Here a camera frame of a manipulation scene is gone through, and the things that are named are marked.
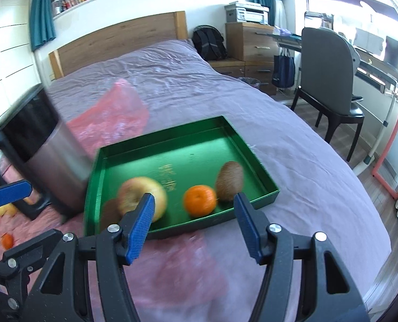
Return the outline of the navy tote bag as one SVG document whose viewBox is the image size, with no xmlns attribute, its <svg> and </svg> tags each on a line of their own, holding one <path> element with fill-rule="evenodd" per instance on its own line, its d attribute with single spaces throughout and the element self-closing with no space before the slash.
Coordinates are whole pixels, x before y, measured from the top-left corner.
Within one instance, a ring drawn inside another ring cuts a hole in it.
<svg viewBox="0 0 398 322">
<path fill-rule="evenodd" d="M 295 62 L 285 47 L 280 54 L 274 56 L 274 69 L 272 74 L 272 84 L 280 89 L 288 89 L 294 86 Z"/>
</svg>

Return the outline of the pink plastic sheet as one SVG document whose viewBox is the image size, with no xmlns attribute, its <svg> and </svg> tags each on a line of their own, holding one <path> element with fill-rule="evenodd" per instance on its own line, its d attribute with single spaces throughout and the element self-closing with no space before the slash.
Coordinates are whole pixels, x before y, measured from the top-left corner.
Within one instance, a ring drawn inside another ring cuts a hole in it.
<svg viewBox="0 0 398 322">
<path fill-rule="evenodd" d="M 149 111 L 137 91 L 125 80 L 117 80 L 97 104 L 68 122 L 67 126 L 94 157 L 99 148 L 142 134 Z M 0 217 L 0 258 L 4 252 L 1 236 L 10 233 L 19 245 L 56 228 L 83 233 L 83 216 L 62 222 L 51 207 L 34 221 L 17 212 Z M 228 291 L 226 275 L 208 253 L 201 232 L 162 241 L 148 241 L 141 256 L 125 268 L 135 305 L 142 308 L 175 308 L 204 305 Z"/>
</svg>

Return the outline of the grey black chair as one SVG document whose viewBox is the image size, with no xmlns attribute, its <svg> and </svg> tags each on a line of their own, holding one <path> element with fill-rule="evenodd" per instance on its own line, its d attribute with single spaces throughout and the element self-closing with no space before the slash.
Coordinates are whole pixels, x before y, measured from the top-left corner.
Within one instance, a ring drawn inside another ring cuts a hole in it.
<svg viewBox="0 0 398 322">
<path fill-rule="evenodd" d="M 352 101 L 353 80 L 357 66 L 356 52 L 346 39 L 328 28 L 304 28 L 301 33 L 301 82 L 295 91 L 291 110 L 303 99 L 328 119 L 324 140 L 329 143 L 341 124 L 356 126 L 346 161 L 352 159 L 360 136 L 364 113 Z"/>
</svg>

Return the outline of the steel black kettle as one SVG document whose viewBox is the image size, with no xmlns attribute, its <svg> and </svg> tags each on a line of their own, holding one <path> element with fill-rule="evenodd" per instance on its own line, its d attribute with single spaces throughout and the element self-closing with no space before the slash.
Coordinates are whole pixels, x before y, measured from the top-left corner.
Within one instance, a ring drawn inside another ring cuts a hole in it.
<svg viewBox="0 0 398 322">
<path fill-rule="evenodd" d="M 0 120 L 0 151 L 40 198 L 14 205 L 29 219 L 47 206 L 65 217 L 84 210 L 92 160 L 54 108 L 42 84 L 25 92 Z M 0 186 L 6 185 L 0 173 Z"/>
</svg>

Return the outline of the white printer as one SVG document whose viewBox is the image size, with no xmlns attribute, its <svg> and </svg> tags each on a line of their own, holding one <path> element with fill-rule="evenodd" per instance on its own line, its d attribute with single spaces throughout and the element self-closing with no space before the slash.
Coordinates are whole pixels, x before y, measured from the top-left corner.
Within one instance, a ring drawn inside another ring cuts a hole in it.
<svg viewBox="0 0 398 322">
<path fill-rule="evenodd" d="M 228 23 L 268 24 L 269 8 L 253 2 L 232 2 L 224 7 Z"/>
</svg>

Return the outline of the low wooden nightstand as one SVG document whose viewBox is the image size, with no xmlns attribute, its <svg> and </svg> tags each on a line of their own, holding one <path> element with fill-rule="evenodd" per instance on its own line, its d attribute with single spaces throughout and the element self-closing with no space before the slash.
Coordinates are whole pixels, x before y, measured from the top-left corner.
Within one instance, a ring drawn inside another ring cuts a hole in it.
<svg viewBox="0 0 398 322">
<path fill-rule="evenodd" d="M 272 84 L 273 61 L 242 61 L 228 58 L 208 61 L 208 63 L 215 71 L 223 75 L 257 79 L 260 81 L 259 89 L 262 92 L 269 96 L 277 94 L 277 88 Z"/>
</svg>

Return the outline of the wooden headboard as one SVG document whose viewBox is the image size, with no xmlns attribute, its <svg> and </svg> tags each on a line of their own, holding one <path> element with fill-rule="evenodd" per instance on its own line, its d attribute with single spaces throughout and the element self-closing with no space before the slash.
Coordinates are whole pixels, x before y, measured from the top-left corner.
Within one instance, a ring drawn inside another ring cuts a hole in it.
<svg viewBox="0 0 398 322">
<path fill-rule="evenodd" d="M 176 11 L 127 20 L 86 34 L 49 53 L 55 79 L 94 63 L 168 40 L 188 39 L 186 12 Z"/>
</svg>

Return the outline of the small orange tangerine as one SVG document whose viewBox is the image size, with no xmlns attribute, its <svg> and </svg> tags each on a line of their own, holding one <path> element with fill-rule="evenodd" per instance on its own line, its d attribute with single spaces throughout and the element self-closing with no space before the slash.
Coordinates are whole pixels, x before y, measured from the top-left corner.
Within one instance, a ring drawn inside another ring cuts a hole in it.
<svg viewBox="0 0 398 322">
<path fill-rule="evenodd" d="M 1 245 L 5 250 L 13 248 L 14 238 L 10 233 L 4 233 L 1 236 Z"/>
</svg>

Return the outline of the yellow banana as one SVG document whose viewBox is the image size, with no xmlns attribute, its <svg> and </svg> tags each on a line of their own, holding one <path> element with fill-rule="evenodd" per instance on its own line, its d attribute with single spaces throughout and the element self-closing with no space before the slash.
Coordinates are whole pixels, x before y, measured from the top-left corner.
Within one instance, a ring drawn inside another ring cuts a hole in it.
<svg viewBox="0 0 398 322">
<path fill-rule="evenodd" d="M 10 217 L 14 217 L 17 212 L 18 209 L 12 203 L 0 206 L 0 217 L 6 214 Z"/>
</svg>

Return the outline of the wooden drawer cabinet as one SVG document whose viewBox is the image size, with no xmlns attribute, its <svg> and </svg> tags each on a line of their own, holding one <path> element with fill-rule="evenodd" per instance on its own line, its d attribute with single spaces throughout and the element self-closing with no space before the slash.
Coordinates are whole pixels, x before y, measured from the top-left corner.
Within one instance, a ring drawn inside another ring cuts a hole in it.
<svg viewBox="0 0 398 322">
<path fill-rule="evenodd" d="M 274 28 L 257 23 L 226 23 L 225 36 L 229 57 L 242 61 L 271 62 L 280 47 L 273 39 Z"/>
</svg>

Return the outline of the tangerine with stem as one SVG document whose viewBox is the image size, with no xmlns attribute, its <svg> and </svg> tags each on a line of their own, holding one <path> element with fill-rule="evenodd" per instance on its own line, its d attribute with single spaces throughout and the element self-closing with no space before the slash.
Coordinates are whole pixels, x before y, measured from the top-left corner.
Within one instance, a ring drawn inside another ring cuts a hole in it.
<svg viewBox="0 0 398 322">
<path fill-rule="evenodd" d="M 183 207 L 191 217 L 207 216 L 215 210 L 216 205 L 216 193 L 207 185 L 195 185 L 183 195 Z"/>
</svg>

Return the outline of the white desk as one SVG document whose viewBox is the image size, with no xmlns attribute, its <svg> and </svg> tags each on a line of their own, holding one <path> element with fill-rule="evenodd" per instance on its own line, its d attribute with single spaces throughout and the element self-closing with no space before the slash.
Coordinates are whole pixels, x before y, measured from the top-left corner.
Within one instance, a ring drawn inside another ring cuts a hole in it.
<svg viewBox="0 0 398 322">
<path fill-rule="evenodd" d="M 290 49 L 295 52 L 301 52 L 300 36 L 295 37 L 293 35 L 278 35 L 275 33 L 271 34 L 270 36 L 276 40 L 279 47 Z M 391 103 L 387 115 L 385 116 L 385 119 L 383 121 L 379 121 L 381 123 L 381 126 L 375 143 L 372 145 L 366 157 L 361 162 L 359 162 L 353 169 L 355 175 L 359 176 L 371 165 L 372 161 L 374 160 L 374 154 L 380 142 L 382 141 L 385 130 L 388 127 L 390 116 L 393 112 L 393 108 L 397 100 L 398 82 L 394 76 L 386 74 L 384 71 L 375 67 L 372 64 L 371 60 L 364 61 L 362 59 L 359 59 L 357 73 L 355 75 L 363 81 L 373 85 L 382 94 L 391 96 Z"/>
</svg>

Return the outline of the teal curtain left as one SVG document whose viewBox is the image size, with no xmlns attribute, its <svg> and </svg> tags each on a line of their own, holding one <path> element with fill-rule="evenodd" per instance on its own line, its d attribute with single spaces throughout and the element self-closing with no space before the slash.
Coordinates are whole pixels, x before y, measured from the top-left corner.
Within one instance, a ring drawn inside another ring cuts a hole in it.
<svg viewBox="0 0 398 322">
<path fill-rule="evenodd" d="M 33 52 L 56 38 L 51 0 L 32 0 L 29 27 Z"/>
</svg>

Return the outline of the brown kiwi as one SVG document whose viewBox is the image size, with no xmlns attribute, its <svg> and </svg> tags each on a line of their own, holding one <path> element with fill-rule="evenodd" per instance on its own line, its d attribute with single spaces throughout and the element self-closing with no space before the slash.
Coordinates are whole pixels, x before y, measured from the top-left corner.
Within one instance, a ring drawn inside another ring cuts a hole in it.
<svg viewBox="0 0 398 322">
<path fill-rule="evenodd" d="M 216 183 L 216 196 L 222 201 L 232 201 L 243 190 L 243 167 L 236 161 L 226 162 L 220 169 Z"/>
<path fill-rule="evenodd" d="M 121 216 L 117 208 L 117 199 L 109 199 L 102 206 L 99 231 L 102 232 L 111 224 L 118 224 L 120 220 Z"/>
</svg>

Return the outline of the black backpack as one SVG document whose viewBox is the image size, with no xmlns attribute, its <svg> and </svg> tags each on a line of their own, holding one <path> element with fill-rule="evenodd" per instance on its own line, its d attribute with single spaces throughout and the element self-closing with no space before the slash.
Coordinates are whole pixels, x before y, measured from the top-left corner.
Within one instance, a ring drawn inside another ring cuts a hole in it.
<svg viewBox="0 0 398 322">
<path fill-rule="evenodd" d="M 225 60 L 227 50 L 224 38 L 218 29 L 211 25 L 199 25 L 193 30 L 193 44 L 205 61 Z"/>
</svg>

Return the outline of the green tray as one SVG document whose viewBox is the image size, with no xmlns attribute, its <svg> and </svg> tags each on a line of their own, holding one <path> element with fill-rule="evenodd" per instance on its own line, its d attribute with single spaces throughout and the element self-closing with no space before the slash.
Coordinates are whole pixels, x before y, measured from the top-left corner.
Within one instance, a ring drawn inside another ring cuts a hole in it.
<svg viewBox="0 0 398 322">
<path fill-rule="evenodd" d="M 185 191 L 195 185 L 214 186 L 224 163 L 243 167 L 243 192 L 254 208 L 275 202 L 278 186 L 254 152 L 223 116 L 154 131 L 117 142 L 97 151 L 89 178 L 84 233 L 100 233 L 102 206 L 117 196 L 133 177 L 149 177 L 165 189 L 168 203 L 163 217 L 150 226 L 147 238 L 167 239 L 234 219 L 231 204 L 217 204 L 208 216 L 194 219 L 185 211 Z"/>
</svg>

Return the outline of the grey bed cover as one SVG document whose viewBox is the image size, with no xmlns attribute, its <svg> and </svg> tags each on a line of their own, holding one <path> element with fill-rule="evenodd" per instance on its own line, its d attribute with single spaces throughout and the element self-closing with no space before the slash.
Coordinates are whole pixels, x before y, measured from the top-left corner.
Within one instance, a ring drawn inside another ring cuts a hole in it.
<svg viewBox="0 0 398 322">
<path fill-rule="evenodd" d="M 91 159 L 59 144 L 97 66 L 27 90 L 0 151 L 43 196 L 38 234 L 0 260 L 0 321 L 367 321 L 360 279 L 384 260 L 354 216 L 361 184 L 286 107 L 214 73 L 185 42 L 130 56 L 139 87 L 113 105 L 149 133 Z M 0 205 L 10 201 L 0 175 Z"/>
</svg>

